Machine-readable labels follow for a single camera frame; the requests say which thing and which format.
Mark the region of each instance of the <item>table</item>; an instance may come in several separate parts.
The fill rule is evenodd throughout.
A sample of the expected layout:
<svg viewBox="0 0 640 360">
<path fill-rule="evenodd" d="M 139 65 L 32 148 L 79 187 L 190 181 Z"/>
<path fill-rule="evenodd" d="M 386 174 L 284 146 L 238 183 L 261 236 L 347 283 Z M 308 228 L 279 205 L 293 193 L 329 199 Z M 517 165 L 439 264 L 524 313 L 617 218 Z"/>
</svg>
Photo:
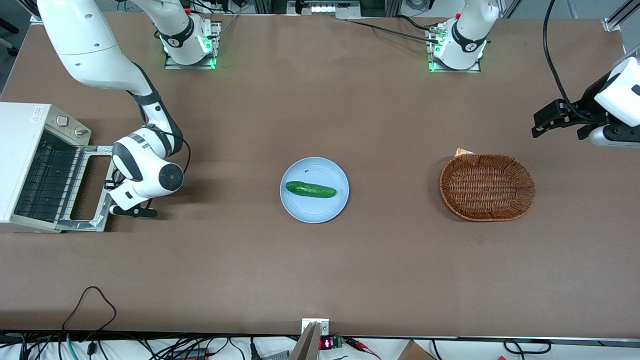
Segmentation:
<svg viewBox="0 0 640 360">
<path fill-rule="evenodd" d="M 164 70 L 145 15 L 106 18 L 194 150 L 186 181 L 154 202 L 155 220 L 0 234 L 0 328 L 59 329 L 93 284 L 118 308 L 112 330 L 296 333 L 301 318 L 327 317 L 343 334 L 640 337 L 639 156 L 575 129 L 531 138 L 532 114 L 559 97 L 541 21 L 499 20 L 482 73 L 450 74 L 428 71 L 420 42 L 290 16 L 241 17 L 216 70 Z M 418 35 L 400 19 L 372 21 Z M 597 20 L 552 20 L 549 31 L 572 99 L 622 55 L 620 34 Z M 76 83 L 41 26 L 3 100 L 53 103 L 96 144 L 140 125 L 125 92 Z M 520 160 L 536 182 L 531 212 L 456 218 L 438 178 L 457 147 Z M 336 161 L 351 185 L 322 225 L 293 219 L 278 194 L 307 156 Z M 93 294 L 71 327 L 109 315 Z"/>
</svg>

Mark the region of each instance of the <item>cable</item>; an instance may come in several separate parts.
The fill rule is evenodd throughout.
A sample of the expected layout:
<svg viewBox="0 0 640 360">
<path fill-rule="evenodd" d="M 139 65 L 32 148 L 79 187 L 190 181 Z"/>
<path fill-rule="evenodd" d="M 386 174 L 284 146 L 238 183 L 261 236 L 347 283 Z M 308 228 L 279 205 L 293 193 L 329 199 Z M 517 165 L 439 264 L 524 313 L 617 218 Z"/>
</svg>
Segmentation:
<svg viewBox="0 0 640 360">
<path fill-rule="evenodd" d="M 62 360 L 62 332 L 60 332 L 60 335 L 58 335 L 58 359 Z"/>
<path fill-rule="evenodd" d="M 433 352 L 436 353 L 436 357 L 438 360 L 442 360 L 442 357 L 440 357 L 440 353 L 438 352 L 438 347 L 436 346 L 436 339 L 431 339 L 431 343 L 433 344 Z"/>
<path fill-rule="evenodd" d="M 373 352 L 372 350 L 365 350 L 364 352 L 366 352 L 367 354 L 371 354 L 375 357 L 378 358 L 378 360 L 382 360 L 382 358 L 380 356 L 378 356 L 378 354 L 376 354 L 375 352 Z"/>
<path fill-rule="evenodd" d="M 118 311 L 116 310 L 116 307 L 107 299 L 106 296 L 104 296 L 104 293 L 102 292 L 102 290 L 100 290 L 100 288 L 97 286 L 88 286 L 86 289 L 84 289 L 84 291 L 82 292 L 82 295 L 80 295 L 80 299 L 78 300 L 78 303 L 76 304 L 76 307 L 74 308 L 74 310 L 69 314 L 69 316 L 67 316 L 67 319 L 65 319 L 65 321 L 62 323 L 63 331 L 68 331 L 68 329 L 65 328 L 65 325 L 76 314 L 76 311 L 80 307 L 80 303 L 82 303 L 84 296 L 86 295 L 87 291 L 91 289 L 96 289 L 100 293 L 100 296 L 102 297 L 102 299 L 107 303 L 107 305 L 111 306 L 113 310 L 113 316 L 111 317 L 111 319 L 107 321 L 103 326 L 100 326 L 96 331 L 101 331 L 102 329 L 104 329 L 105 326 L 111 324 L 111 322 L 115 320 L 116 316 L 118 316 Z"/>
<path fill-rule="evenodd" d="M 231 341 L 231 338 L 227 338 L 227 339 L 229 340 L 229 343 L 231 344 L 231 346 L 233 346 L 234 348 L 238 349 L 238 351 L 240 351 L 240 354 L 242 354 L 242 360 L 246 360 L 244 358 L 244 352 L 239 347 L 237 347 L 236 344 L 234 344 L 233 341 Z"/>
<path fill-rule="evenodd" d="M 184 165 L 184 169 L 182 169 L 182 173 L 186 174 L 187 173 L 187 169 L 189 168 L 189 163 L 191 163 L 191 146 L 189 146 L 189 143 L 187 142 L 187 140 L 185 140 L 182 136 L 179 135 L 174 135 L 172 133 L 168 133 L 166 131 L 162 131 L 158 128 L 151 127 L 149 126 L 149 124 L 147 123 L 147 115 L 145 114 L 145 110 L 142 108 L 142 105 L 138 105 L 138 109 L 140 110 L 140 116 L 142 117 L 142 126 L 146 127 L 147 129 L 161 134 L 161 135 L 169 135 L 169 136 L 173 136 L 174 139 L 178 139 L 180 141 L 182 141 L 182 143 L 187 147 L 187 150 L 189 151 L 188 155 L 187 155 L 187 163 Z"/>
<path fill-rule="evenodd" d="M 211 38 L 221 37 L 221 36 L 222 36 L 222 34 L 224 34 L 224 33 L 225 33 L 225 31 L 226 31 L 226 30 L 227 30 L 227 29 L 228 29 L 228 28 L 229 28 L 229 27 L 230 27 L 230 26 L 231 26 L 235 21 L 237 21 L 237 20 L 238 20 L 238 17 L 240 16 L 240 14 L 241 14 L 243 11 L 245 11 L 245 10 L 246 10 L 246 9 L 240 8 L 240 10 L 239 10 L 239 11 L 238 11 L 238 13 L 236 14 L 236 16 L 234 16 L 234 18 L 233 18 L 233 19 L 231 19 L 231 21 L 229 21 L 229 23 L 225 26 L 225 28 L 224 28 L 224 29 L 222 29 L 222 31 L 220 31 L 220 34 L 218 34 L 218 35 L 217 35 L 217 36 L 215 36 L 215 37 L 211 37 Z"/>
<path fill-rule="evenodd" d="M 44 351 L 44 349 L 47 347 L 47 345 L 49 344 L 49 342 L 51 342 L 51 339 L 53 339 L 53 335 L 49 336 L 49 339 L 47 339 L 47 342 L 44 343 L 44 346 L 42 348 L 38 347 L 38 354 L 36 355 L 34 360 L 38 360 L 40 358 L 40 354 L 42 354 L 42 352 Z"/>
<path fill-rule="evenodd" d="M 517 350 L 517 351 L 511 350 L 511 349 L 507 346 L 507 343 L 510 343 L 510 344 L 514 344 L 514 345 L 516 345 L 516 348 L 518 348 L 518 350 Z M 529 355 L 542 355 L 542 354 L 546 354 L 547 352 L 550 352 L 550 351 L 551 351 L 551 341 L 548 341 L 548 340 L 547 340 L 546 344 L 547 344 L 547 346 L 548 346 L 548 347 L 547 347 L 545 350 L 540 350 L 540 351 L 523 351 L 523 350 L 522 350 L 522 347 L 520 347 L 520 344 L 518 344 L 518 342 L 517 342 L 517 341 L 515 341 L 514 339 L 505 339 L 505 340 L 502 342 L 502 346 L 504 347 L 504 350 L 507 350 L 508 352 L 510 352 L 510 353 L 512 353 L 512 354 L 514 354 L 514 355 L 520 355 L 520 358 L 521 358 L 522 360 L 525 360 L 525 358 L 524 358 L 524 355 L 525 355 L 525 354 L 529 354 Z"/>
<path fill-rule="evenodd" d="M 412 39 L 416 39 L 416 40 L 421 40 L 421 41 L 426 41 L 426 42 L 432 42 L 434 44 L 437 44 L 438 41 L 435 39 L 430 39 L 430 38 L 423 38 L 423 37 L 417 37 L 415 35 L 409 35 L 409 34 L 405 34 L 405 33 L 401 33 L 399 31 L 395 31 L 395 30 L 389 30 L 389 29 L 385 29 L 385 28 L 381 28 L 379 26 L 375 26 L 372 24 L 366 24 L 364 22 L 359 22 L 359 21 L 352 21 L 352 20 L 345 20 L 346 22 L 350 22 L 352 24 L 358 24 L 358 25 L 364 25 L 364 26 L 369 26 L 370 28 L 374 28 L 374 29 L 378 29 L 378 30 L 382 30 L 382 31 L 386 31 L 387 33 L 391 33 L 391 34 L 395 34 L 401 37 L 406 37 L 406 38 L 412 38 Z"/>
<path fill-rule="evenodd" d="M 205 348 L 209 348 L 209 344 L 211 344 L 211 342 L 212 342 L 212 341 L 213 341 L 213 339 L 209 340 L 209 342 L 207 343 L 207 346 L 206 346 Z M 225 344 L 224 344 L 224 345 L 222 345 L 222 347 L 221 347 L 221 348 L 219 348 L 219 349 L 218 349 L 218 351 L 214 351 L 214 352 L 212 352 L 212 353 L 211 353 L 211 355 L 215 355 L 215 354 L 217 354 L 218 352 L 221 352 L 221 351 L 222 351 L 222 349 L 224 349 L 224 348 L 227 346 L 227 344 L 229 344 L 229 338 L 227 338 L 227 342 L 225 342 Z"/>
<path fill-rule="evenodd" d="M 551 10 L 553 10 L 555 3 L 556 3 L 556 0 L 551 0 L 551 2 L 549 3 L 549 8 L 547 9 L 547 14 L 545 15 L 545 21 L 542 25 L 542 47 L 545 51 L 545 57 L 547 59 L 547 63 L 549 64 L 549 68 L 551 69 L 551 73 L 554 75 L 556 85 L 558 86 L 558 90 L 560 90 L 560 94 L 562 95 L 562 98 L 564 99 L 564 102 L 566 103 L 567 108 L 582 120 L 587 120 L 589 122 L 592 122 L 590 118 L 579 113 L 576 110 L 576 108 L 573 106 L 571 101 L 569 101 L 569 97 L 567 96 L 564 90 L 562 82 L 560 82 L 560 76 L 558 75 L 558 72 L 556 70 L 556 67 L 554 66 L 554 63 L 551 61 L 551 56 L 549 55 L 549 48 L 547 44 L 547 27 L 549 24 L 549 17 L 551 16 Z"/>
<path fill-rule="evenodd" d="M 71 346 L 71 337 L 69 336 L 69 333 L 67 333 L 67 347 L 69 348 L 69 352 L 71 353 L 71 357 L 73 357 L 74 360 L 80 360 L 80 359 L 78 359 L 78 355 L 76 355 L 76 351 L 74 350 L 74 347 Z"/>
<path fill-rule="evenodd" d="M 104 349 L 102 348 L 102 343 L 100 342 L 100 339 L 98 339 L 98 347 L 100 348 L 100 352 L 102 352 L 102 356 L 104 357 L 104 359 L 109 360 L 109 358 L 107 357 L 107 354 L 104 352 Z"/>
<path fill-rule="evenodd" d="M 409 16 L 398 14 L 398 15 L 396 15 L 396 17 L 399 17 L 400 19 L 407 20 L 411 25 L 415 26 L 416 28 L 419 28 L 420 30 L 424 30 L 424 31 L 429 31 L 431 26 L 436 26 L 436 25 L 439 24 L 439 22 L 436 22 L 435 24 L 422 26 L 422 25 L 418 24 L 417 22 L 413 21 L 413 19 L 410 18 Z"/>
</svg>

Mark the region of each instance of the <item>wicker basket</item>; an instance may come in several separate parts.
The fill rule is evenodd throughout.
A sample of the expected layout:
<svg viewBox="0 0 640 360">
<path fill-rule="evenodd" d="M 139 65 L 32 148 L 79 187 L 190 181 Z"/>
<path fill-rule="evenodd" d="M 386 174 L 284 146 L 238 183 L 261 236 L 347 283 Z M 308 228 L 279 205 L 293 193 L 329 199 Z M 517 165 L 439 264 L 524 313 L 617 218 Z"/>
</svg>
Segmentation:
<svg viewBox="0 0 640 360">
<path fill-rule="evenodd" d="M 536 189 L 518 160 L 500 154 L 460 155 L 440 174 L 449 209 L 469 221 L 515 220 L 529 212 Z"/>
</svg>

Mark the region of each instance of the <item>cucumber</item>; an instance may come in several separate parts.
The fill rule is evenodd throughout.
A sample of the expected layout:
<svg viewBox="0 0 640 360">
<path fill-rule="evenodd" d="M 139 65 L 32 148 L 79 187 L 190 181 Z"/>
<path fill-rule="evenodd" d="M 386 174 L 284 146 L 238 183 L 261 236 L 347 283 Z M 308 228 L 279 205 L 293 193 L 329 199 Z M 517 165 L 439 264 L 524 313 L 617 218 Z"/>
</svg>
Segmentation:
<svg viewBox="0 0 640 360">
<path fill-rule="evenodd" d="M 290 192 L 300 195 L 300 196 L 309 196 L 309 197 L 321 197 L 323 199 L 328 199 L 330 197 L 335 196 L 335 189 L 329 188 L 327 186 L 316 185 L 316 184 L 307 184 L 302 181 L 289 181 L 285 187 Z"/>
</svg>

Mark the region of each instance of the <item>plate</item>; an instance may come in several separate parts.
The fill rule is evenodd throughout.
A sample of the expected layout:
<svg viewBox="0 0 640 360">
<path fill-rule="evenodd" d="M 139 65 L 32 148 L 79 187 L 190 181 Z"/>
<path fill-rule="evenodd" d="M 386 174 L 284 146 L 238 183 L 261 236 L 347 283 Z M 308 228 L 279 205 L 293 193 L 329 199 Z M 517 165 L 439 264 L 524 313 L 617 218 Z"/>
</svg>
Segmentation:
<svg viewBox="0 0 640 360">
<path fill-rule="evenodd" d="M 336 194 L 329 199 L 296 195 L 285 187 L 289 181 L 329 186 Z M 306 158 L 291 165 L 280 182 L 280 200 L 292 217 L 310 224 L 335 218 L 349 199 L 349 181 L 338 164 L 325 158 Z"/>
</svg>

